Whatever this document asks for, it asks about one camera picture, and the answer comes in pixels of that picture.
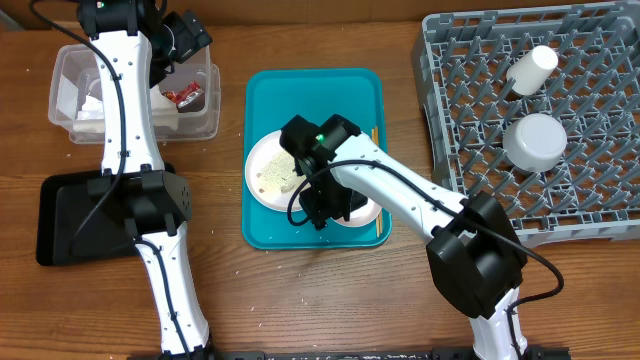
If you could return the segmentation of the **small white bowl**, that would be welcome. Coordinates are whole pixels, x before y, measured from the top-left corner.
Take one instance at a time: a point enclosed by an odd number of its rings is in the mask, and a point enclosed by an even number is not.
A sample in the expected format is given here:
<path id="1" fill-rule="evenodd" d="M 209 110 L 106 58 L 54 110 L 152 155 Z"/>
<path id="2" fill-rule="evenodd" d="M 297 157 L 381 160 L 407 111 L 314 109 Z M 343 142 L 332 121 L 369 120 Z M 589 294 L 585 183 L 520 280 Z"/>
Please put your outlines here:
<path id="1" fill-rule="evenodd" d="M 350 213 L 349 220 L 344 218 L 336 219 L 335 222 L 345 227 L 363 227 L 371 222 L 374 222 L 377 216 L 381 213 L 382 207 L 372 201 L 367 200 L 367 203 Z"/>

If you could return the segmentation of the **large white plate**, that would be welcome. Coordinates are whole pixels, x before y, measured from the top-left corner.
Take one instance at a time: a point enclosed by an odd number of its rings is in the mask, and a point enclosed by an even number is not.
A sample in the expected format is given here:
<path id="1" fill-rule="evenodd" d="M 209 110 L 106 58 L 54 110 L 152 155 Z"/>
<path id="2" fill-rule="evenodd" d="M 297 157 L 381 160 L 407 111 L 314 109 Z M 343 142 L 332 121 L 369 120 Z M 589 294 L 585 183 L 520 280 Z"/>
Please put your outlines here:
<path id="1" fill-rule="evenodd" d="M 280 145 L 281 131 L 273 131 L 250 150 L 244 165 L 251 195 L 265 207 L 286 212 L 293 192 L 305 179 L 295 170 L 294 158 Z"/>

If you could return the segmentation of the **red snack wrapper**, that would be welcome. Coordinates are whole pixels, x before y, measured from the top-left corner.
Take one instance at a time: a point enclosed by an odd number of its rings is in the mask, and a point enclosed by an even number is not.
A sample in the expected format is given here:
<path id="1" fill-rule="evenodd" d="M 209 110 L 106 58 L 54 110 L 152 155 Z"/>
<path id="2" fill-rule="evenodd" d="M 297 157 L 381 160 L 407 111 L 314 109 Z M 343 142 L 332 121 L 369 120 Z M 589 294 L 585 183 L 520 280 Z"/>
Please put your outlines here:
<path id="1" fill-rule="evenodd" d="M 196 81 L 190 82 L 181 91 L 163 91 L 162 95 L 173 102 L 178 109 L 184 108 L 195 102 L 204 94 L 203 88 Z"/>

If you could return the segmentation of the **white napkin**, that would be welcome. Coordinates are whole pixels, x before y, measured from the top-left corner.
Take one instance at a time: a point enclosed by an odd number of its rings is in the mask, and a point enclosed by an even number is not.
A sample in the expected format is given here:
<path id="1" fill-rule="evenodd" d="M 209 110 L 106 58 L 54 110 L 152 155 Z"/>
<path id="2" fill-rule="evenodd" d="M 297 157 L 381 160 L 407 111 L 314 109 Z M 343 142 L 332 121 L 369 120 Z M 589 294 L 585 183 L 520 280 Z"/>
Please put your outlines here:
<path id="1" fill-rule="evenodd" d="M 103 133 L 104 109 L 101 100 L 87 95 L 81 109 L 77 112 L 76 121 L 73 124 L 75 132 Z"/>
<path id="2" fill-rule="evenodd" d="M 158 85 L 150 89 L 152 120 L 156 127 L 178 129 L 179 112 L 176 104 L 165 97 Z"/>

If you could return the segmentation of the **wooden chopstick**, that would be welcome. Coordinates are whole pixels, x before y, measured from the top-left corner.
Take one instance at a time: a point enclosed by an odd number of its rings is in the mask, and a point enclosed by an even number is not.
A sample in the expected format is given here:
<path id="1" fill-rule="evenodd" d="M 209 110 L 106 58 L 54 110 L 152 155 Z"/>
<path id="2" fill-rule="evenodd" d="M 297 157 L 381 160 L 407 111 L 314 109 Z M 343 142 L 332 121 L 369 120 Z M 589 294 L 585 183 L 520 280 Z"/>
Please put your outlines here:
<path id="1" fill-rule="evenodd" d="M 379 210 L 376 216 L 375 226 L 376 226 L 376 237 L 380 237 L 382 233 L 382 208 Z"/>
<path id="2" fill-rule="evenodd" d="M 374 142 L 374 144 L 379 146 L 379 136 L 378 136 L 378 128 L 377 127 L 374 127 L 372 129 L 371 138 L 372 138 L 372 141 Z"/>

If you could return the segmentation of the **grey saucer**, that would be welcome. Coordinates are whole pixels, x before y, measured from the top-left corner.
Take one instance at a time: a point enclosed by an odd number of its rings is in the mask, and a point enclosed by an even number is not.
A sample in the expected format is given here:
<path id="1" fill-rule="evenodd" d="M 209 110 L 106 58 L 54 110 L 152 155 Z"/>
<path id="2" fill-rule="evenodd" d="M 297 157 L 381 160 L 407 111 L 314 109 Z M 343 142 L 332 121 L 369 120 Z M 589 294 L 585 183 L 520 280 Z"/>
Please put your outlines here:
<path id="1" fill-rule="evenodd" d="M 509 125 L 502 147 L 507 159 L 524 172 L 546 172 L 561 159 L 567 146 L 567 134 L 555 118 L 534 113 Z"/>

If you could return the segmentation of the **white cup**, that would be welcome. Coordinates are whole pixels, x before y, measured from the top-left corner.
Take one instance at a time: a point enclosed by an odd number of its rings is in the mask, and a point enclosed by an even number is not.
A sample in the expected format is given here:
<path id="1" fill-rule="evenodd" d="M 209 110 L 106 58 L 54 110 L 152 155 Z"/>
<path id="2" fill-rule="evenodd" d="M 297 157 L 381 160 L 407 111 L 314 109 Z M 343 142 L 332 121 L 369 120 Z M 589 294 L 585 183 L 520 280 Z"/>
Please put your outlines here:
<path id="1" fill-rule="evenodd" d="M 546 45 L 534 47 L 526 53 L 506 73 L 508 80 L 514 80 L 512 90 L 523 96 L 536 93 L 558 66 L 557 53 Z"/>

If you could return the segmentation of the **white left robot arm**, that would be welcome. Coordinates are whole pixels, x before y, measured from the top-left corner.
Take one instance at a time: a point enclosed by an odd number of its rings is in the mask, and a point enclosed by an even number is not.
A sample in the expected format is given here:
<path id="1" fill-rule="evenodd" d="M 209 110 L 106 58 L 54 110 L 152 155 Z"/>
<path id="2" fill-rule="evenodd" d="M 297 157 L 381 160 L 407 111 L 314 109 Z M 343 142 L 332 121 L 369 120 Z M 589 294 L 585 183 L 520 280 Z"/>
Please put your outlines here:
<path id="1" fill-rule="evenodd" d="M 156 1 L 82 1 L 78 21 L 96 57 L 105 144 L 102 174 L 88 184 L 102 212 L 144 262 L 161 325 L 161 358 L 210 359 L 210 332 L 197 300 L 186 237 L 191 193 L 166 169 L 150 90 L 212 39 L 195 14 Z"/>

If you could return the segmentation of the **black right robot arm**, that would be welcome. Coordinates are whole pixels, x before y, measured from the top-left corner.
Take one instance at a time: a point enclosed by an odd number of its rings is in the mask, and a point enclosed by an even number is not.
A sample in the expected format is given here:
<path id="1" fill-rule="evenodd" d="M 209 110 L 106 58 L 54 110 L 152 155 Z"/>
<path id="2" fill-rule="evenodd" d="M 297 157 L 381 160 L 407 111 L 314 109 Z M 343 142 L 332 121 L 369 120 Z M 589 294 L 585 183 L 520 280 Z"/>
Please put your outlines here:
<path id="1" fill-rule="evenodd" d="M 515 308 L 527 254 L 497 199 L 430 182 L 340 115 L 322 125 L 295 116 L 279 143 L 304 179 L 290 201 L 307 222 L 321 230 L 370 202 L 381 206 L 425 241 L 434 285 L 470 320 L 476 358 L 525 358 Z"/>

